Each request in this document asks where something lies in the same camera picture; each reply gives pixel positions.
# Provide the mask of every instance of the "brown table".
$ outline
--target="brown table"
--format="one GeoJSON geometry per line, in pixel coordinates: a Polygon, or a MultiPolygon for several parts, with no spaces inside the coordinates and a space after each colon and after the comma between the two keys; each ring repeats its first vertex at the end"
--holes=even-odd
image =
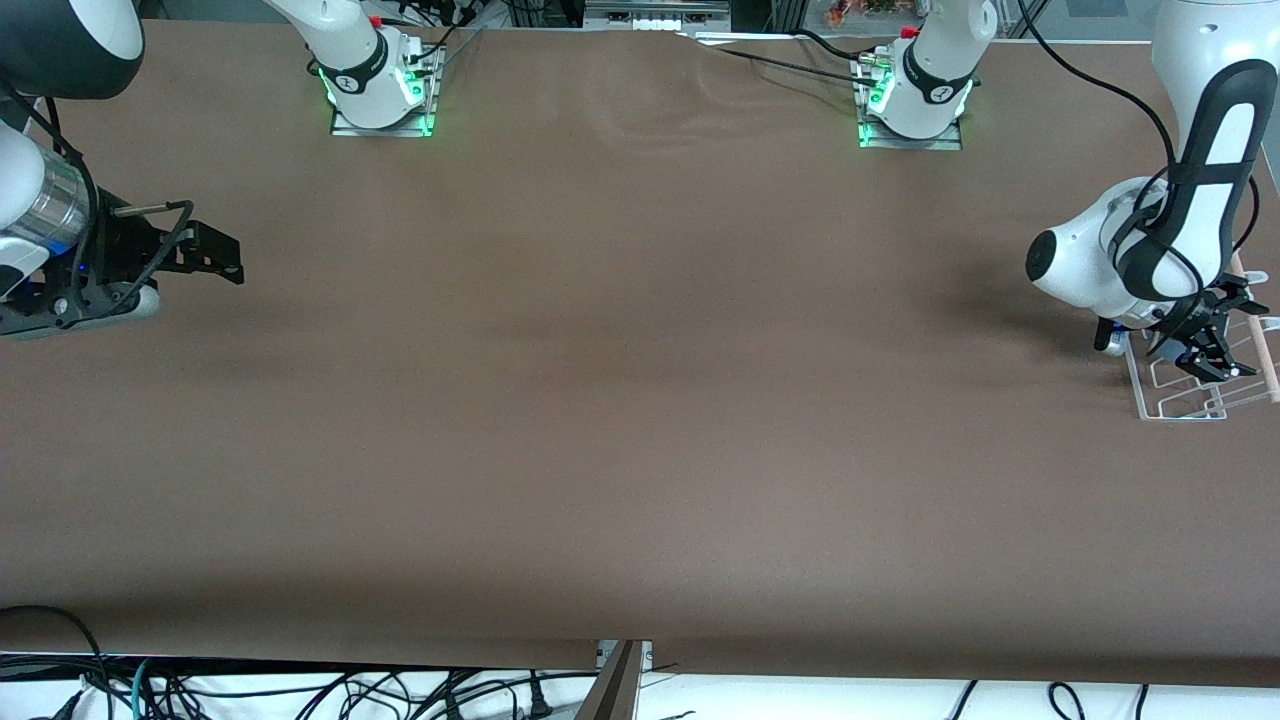
{"type": "MultiPolygon", "coordinates": [[[[0,601],[115,652],[1280,676],[1276,413],[1138,421],[1023,274],[1161,164],[1037,47],[991,49],[963,152],[913,154],[858,147],[847,87],[664,33],[485,33],[426,141],[329,137],[287,26],[147,33],[65,132],[248,283],[0,346],[0,601]]],[[[1066,51],[1172,117],[1146,46],[1066,51]]]]}

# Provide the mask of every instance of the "white wire rack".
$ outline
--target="white wire rack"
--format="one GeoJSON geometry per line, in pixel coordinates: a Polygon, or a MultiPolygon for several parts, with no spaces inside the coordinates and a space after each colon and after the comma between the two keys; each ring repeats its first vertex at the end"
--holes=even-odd
{"type": "MultiPolygon", "coordinates": [[[[1248,278],[1251,286],[1266,282],[1262,272],[1240,273],[1239,260],[1233,259],[1231,270],[1248,278]]],[[[1276,383],[1276,364],[1267,347],[1268,333],[1280,331],[1280,318],[1244,318],[1228,323],[1226,340],[1231,355],[1240,363],[1258,369],[1257,375],[1242,377],[1225,383],[1203,383],[1178,369],[1164,357],[1148,356],[1146,350],[1134,348],[1125,341],[1125,363],[1133,384],[1138,415],[1156,421],[1213,421],[1225,420],[1226,411],[1260,400],[1280,404],[1280,384],[1276,383]]],[[[1129,333],[1149,343],[1147,331],[1129,333]]]]}

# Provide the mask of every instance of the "brown tabletop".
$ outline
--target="brown tabletop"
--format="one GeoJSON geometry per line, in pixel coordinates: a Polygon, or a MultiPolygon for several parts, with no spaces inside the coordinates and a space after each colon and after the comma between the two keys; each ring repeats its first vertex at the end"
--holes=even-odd
{"type": "MultiPolygon", "coordinates": [[[[847,87],[666,33],[484,33],[417,141],[329,137],[288,26],[147,42],[65,133],[116,195],[196,200],[248,282],[0,345],[4,603],[114,652],[1280,676],[1280,415],[1137,420],[1023,274],[1161,165],[1037,47],[991,49],[964,151],[901,152],[858,147],[847,87]]],[[[1066,53],[1172,118],[1148,47],[1066,53]]]]}

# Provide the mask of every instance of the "teal cable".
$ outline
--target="teal cable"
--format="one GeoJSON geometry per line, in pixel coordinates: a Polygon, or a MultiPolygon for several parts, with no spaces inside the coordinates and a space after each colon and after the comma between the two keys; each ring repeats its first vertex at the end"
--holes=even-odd
{"type": "Polygon", "coordinates": [[[133,687],[129,691],[129,705],[133,706],[133,720],[142,720],[142,678],[146,675],[147,664],[150,662],[150,657],[138,662],[138,670],[133,674],[133,687]]]}

